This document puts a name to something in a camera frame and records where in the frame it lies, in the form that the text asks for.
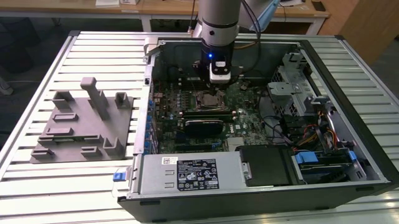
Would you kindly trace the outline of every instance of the blue latch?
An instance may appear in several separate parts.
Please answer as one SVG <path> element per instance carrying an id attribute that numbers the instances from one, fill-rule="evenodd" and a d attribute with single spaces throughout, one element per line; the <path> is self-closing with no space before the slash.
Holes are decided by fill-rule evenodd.
<path id="1" fill-rule="evenodd" d="M 357 154 L 354 151 L 350 151 L 350 158 L 351 158 L 351 161 L 355 162 L 358 157 L 357 157 Z"/>
<path id="2" fill-rule="evenodd" d="M 126 181 L 126 172 L 115 173 L 114 182 L 123 182 L 123 181 Z"/>
<path id="3" fill-rule="evenodd" d="M 301 152 L 295 155 L 298 164 L 305 162 L 318 162 L 318 156 L 315 152 Z"/>

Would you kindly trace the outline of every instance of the power supply label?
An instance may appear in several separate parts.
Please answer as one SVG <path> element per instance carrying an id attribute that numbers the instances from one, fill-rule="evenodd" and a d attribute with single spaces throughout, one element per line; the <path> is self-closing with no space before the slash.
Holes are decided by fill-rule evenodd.
<path id="1" fill-rule="evenodd" d="M 178 189 L 179 191 L 219 189 L 215 159 L 178 161 Z"/>

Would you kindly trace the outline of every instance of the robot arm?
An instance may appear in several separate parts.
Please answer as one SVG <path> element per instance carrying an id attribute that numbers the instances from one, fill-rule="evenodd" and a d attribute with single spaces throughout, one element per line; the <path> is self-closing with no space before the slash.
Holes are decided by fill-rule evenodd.
<path id="1" fill-rule="evenodd" d="M 271 21 L 280 0 L 247 0 L 255 10 L 260 30 Z M 227 84 L 231 79 L 231 59 L 239 25 L 255 30 L 242 8 L 242 0 L 199 0 L 199 24 L 194 31 L 202 38 L 202 60 L 210 71 L 210 82 Z"/>

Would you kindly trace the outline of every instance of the slotted metal surface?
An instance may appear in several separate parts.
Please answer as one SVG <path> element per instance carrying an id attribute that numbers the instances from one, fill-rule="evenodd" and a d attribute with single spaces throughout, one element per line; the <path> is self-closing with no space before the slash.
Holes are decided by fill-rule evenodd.
<path id="1" fill-rule="evenodd" d="M 187 34 L 158 34 L 188 37 Z M 70 37 L 44 82 L 2 151 L 0 223 L 138 223 L 116 203 L 112 188 L 127 191 L 127 183 L 112 182 L 112 173 L 132 164 L 135 130 L 142 106 L 139 98 L 144 75 L 143 43 L 148 36 L 130 32 L 82 32 Z M 240 38 L 255 38 L 242 35 Z M 357 55 L 334 37 L 266 35 L 263 39 L 307 39 L 349 96 L 385 151 L 399 166 L 399 107 L 390 91 L 359 64 Z M 94 76 L 107 96 L 126 91 L 135 100 L 130 127 L 127 159 L 123 161 L 30 164 L 31 151 L 50 118 L 58 90 L 87 97 L 82 77 Z M 322 84 L 315 80 L 321 92 Z M 214 218 L 175 223 L 397 223 L 399 192 L 361 198 L 337 209 L 301 211 L 259 216 Z"/>

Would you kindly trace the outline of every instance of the gray plastic block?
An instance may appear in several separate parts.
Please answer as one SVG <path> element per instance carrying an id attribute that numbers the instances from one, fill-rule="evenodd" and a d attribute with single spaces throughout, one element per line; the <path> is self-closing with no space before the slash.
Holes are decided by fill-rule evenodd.
<path id="1" fill-rule="evenodd" d="M 98 157 L 102 156 L 102 151 L 98 146 L 82 147 L 80 154 L 87 157 Z"/>
<path id="2" fill-rule="evenodd" d="M 94 77 L 84 77 L 80 82 L 80 87 L 87 91 L 91 105 L 98 110 L 102 120 L 110 119 L 110 113 L 107 111 L 108 103 L 106 102 L 106 96 L 103 92 L 99 92 L 95 87 L 96 79 Z"/>
<path id="3" fill-rule="evenodd" d="M 79 116 L 76 113 L 63 113 L 63 114 L 55 114 L 52 117 L 52 120 L 55 122 L 63 122 L 63 121 L 78 121 Z"/>
<path id="4" fill-rule="evenodd" d="M 72 135 L 74 129 L 71 127 L 66 128 L 50 128 L 46 135 Z"/>
<path id="5" fill-rule="evenodd" d="M 134 98 L 127 97 L 126 93 L 106 98 L 92 83 L 95 79 L 83 79 L 82 84 L 91 98 L 74 99 L 67 91 L 56 93 L 58 106 L 39 137 L 31 163 L 124 158 Z M 107 113 L 108 118 L 104 119 L 100 113 Z"/>
<path id="6" fill-rule="evenodd" d="M 43 148 L 35 149 L 31 155 L 38 160 L 47 160 L 54 157 L 55 153 L 48 148 Z"/>
<path id="7" fill-rule="evenodd" d="M 70 103 L 74 101 L 74 97 L 68 91 L 58 91 L 52 102 L 55 103 L 59 110 L 71 110 Z"/>

